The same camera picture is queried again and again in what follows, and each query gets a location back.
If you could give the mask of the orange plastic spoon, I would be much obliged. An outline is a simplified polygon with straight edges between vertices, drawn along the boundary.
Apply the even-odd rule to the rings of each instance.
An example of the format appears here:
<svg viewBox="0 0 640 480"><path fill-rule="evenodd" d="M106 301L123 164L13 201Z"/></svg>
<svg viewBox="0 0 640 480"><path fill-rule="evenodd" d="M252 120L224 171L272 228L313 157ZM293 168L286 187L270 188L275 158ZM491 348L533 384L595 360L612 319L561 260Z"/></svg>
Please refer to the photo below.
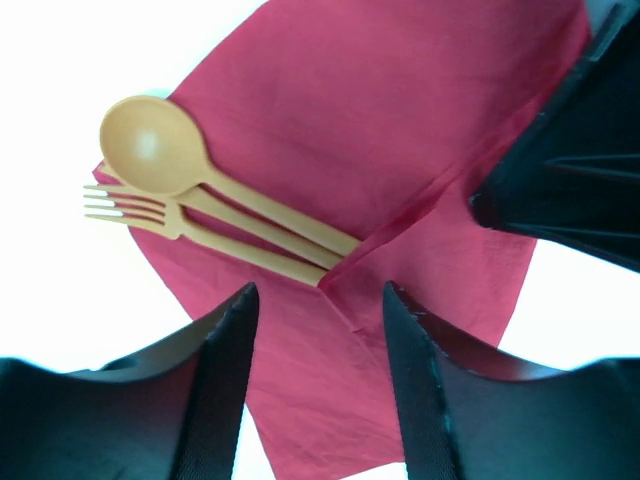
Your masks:
<svg viewBox="0 0 640 480"><path fill-rule="evenodd" d="M99 141L106 163L128 185L175 197L206 184L243 207L328 250L346 256L360 241L242 184L217 168L197 123L178 105L132 96L102 120Z"/></svg>

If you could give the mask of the orange plastic fork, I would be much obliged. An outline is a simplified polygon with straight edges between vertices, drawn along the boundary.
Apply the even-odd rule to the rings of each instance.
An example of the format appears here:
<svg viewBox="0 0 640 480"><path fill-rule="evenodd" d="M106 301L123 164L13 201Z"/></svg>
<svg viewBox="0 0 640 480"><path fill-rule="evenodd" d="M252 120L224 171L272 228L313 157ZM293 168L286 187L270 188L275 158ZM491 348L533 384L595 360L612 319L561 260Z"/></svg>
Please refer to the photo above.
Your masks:
<svg viewBox="0 0 640 480"><path fill-rule="evenodd" d="M110 206L90 205L87 218L121 223L169 240L189 240L306 285L319 285L325 271L319 267L228 238L188 219L175 200L158 200L123 185L86 185L96 200Z"/></svg>

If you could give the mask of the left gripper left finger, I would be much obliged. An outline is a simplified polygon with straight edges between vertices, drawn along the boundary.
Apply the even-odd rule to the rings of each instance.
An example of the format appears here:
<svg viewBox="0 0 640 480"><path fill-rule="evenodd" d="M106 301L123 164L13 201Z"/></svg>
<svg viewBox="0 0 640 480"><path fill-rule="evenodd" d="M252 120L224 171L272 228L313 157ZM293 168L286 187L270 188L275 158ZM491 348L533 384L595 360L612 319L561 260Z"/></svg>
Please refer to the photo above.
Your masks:
<svg viewBox="0 0 640 480"><path fill-rule="evenodd" d="M254 284L98 370L1 361L5 479L228 479L259 317Z"/></svg>

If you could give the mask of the orange plastic knife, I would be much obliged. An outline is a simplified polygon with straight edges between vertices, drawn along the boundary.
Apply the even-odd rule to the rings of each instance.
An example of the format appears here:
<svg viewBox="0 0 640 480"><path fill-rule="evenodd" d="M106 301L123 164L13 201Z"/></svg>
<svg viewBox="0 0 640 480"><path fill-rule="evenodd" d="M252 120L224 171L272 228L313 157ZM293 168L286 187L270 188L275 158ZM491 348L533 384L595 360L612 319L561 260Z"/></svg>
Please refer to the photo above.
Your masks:
<svg viewBox="0 0 640 480"><path fill-rule="evenodd" d="M184 207L194 209L240 230L246 231L268 243L299 256L301 259L298 261L319 267L325 272L341 261L339 255L280 227L244 213L211 196L206 190L200 187L194 187L174 198L162 198L135 188L132 189L137 193L144 193L146 196L158 200L175 200L182 209Z"/></svg>

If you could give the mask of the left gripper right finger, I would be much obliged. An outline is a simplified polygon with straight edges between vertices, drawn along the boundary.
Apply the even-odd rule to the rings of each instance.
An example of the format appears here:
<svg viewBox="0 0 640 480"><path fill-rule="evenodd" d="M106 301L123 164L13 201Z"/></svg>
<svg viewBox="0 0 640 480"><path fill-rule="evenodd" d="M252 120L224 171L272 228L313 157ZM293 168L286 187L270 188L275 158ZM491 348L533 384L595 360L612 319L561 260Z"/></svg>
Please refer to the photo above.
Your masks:
<svg viewBox="0 0 640 480"><path fill-rule="evenodd" d="M411 479L635 479L639 362L570 371L502 352L388 283L383 323Z"/></svg>

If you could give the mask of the red paper napkin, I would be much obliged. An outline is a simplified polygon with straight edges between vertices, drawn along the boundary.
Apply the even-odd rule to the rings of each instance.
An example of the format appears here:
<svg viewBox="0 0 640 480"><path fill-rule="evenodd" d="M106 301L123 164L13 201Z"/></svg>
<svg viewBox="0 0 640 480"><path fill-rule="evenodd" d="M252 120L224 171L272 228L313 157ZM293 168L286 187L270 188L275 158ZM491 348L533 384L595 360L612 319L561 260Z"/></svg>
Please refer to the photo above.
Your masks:
<svg viewBox="0 0 640 480"><path fill-rule="evenodd" d="M535 241L478 226L467 200L589 38L580 1L270 1L172 93L219 168L361 242L312 289L132 233L192 318L257 285L247 403L277 478L403 460L387 282L500 342Z"/></svg>

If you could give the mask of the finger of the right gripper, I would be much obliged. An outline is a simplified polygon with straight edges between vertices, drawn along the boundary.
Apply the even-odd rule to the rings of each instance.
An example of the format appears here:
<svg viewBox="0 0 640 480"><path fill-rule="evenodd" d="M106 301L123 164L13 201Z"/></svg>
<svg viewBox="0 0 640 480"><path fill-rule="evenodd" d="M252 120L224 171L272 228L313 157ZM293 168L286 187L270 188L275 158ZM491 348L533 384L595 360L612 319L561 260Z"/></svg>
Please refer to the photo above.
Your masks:
<svg viewBox="0 0 640 480"><path fill-rule="evenodd" d="M469 204L488 229L639 269L639 4L617 1Z"/></svg>

